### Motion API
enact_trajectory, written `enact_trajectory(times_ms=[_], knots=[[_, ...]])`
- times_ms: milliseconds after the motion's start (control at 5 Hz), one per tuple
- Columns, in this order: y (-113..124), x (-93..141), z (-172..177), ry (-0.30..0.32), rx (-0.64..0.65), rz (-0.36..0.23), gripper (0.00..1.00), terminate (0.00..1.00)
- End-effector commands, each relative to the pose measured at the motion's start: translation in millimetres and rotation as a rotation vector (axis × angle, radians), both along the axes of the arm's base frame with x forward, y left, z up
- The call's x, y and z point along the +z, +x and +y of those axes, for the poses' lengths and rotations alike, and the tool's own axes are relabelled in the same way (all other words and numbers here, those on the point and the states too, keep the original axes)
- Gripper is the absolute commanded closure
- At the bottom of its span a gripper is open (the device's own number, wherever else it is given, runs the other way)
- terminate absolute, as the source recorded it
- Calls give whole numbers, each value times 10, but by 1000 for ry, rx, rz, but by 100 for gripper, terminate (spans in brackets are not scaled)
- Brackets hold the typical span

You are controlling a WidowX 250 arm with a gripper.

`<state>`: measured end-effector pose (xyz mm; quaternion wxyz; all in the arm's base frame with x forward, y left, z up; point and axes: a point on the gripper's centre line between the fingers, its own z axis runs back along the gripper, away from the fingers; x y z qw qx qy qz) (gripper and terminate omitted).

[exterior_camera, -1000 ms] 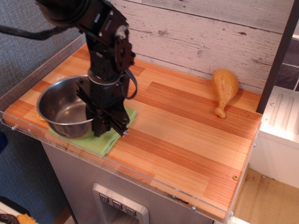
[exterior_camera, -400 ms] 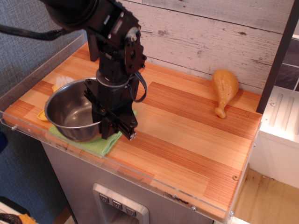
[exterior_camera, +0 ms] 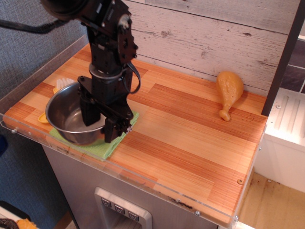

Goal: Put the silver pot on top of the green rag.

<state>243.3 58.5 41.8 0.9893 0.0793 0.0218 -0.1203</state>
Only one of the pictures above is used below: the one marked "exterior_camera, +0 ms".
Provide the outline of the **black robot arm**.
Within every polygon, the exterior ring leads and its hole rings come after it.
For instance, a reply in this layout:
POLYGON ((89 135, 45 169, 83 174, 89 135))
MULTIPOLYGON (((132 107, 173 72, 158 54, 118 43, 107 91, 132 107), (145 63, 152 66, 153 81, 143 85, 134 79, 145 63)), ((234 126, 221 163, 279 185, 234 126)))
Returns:
POLYGON ((78 77, 82 119, 86 126, 105 116, 105 142, 127 133, 133 113, 132 64, 137 45, 132 36, 128 6, 121 0, 43 0, 45 10, 61 21, 79 20, 87 28, 91 49, 91 78, 78 77))

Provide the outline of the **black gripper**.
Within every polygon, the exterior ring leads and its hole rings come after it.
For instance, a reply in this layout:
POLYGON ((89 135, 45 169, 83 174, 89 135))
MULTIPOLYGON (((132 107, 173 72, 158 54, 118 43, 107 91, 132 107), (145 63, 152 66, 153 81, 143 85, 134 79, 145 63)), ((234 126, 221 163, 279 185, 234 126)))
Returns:
POLYGON ((127 97, 132 94, 132 70, 113 74, 90 71, 91 78, 80 76, 80 108, 83 122, 90 126, 105 117, 104 141, 111 143, 131 128, 132 111, 127 97))

